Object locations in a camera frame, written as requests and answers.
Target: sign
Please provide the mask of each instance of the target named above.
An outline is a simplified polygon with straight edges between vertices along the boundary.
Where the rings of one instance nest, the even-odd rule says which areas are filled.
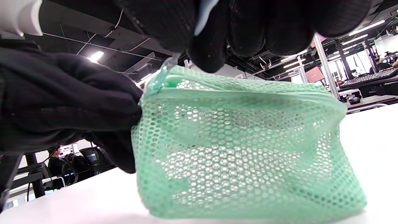
[[[237,76],[235,76],[236,79],[244,79],[245,76],[243,74],[239,74]]]

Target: computer mouse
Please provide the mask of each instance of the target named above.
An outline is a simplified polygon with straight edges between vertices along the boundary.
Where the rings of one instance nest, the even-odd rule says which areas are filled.
[[[361,98],[356,97],[356,96],[355,97],[351,97],[351,98],[348,99],[348,102],[350,104],[358,104],[358,103],[361,102]]]

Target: black backpack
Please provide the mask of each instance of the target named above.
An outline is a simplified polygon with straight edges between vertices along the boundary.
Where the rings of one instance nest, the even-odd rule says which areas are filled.
[[[62,160],[65,162],[62,173],[82,173],[91,169],[87,160],[81,155],[68,154]]]

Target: pink screen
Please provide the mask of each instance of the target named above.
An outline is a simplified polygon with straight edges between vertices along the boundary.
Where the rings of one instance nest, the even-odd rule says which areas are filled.
[[[315,67],[305,73],[309,83],[316,83],[325,78],[318,67]]]

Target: computer monitor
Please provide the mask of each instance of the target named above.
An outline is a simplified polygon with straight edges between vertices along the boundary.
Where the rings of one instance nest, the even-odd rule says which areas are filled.
[[[309,83],[316,83],[325,78],[317,66],[306,72],[305,75],[307,76]]]
[[[70,153],[74,153],[72,145],[64,145],[61,146],[59,149],[61,150],[61,153],[58,155],[58,158],[62,158]]]

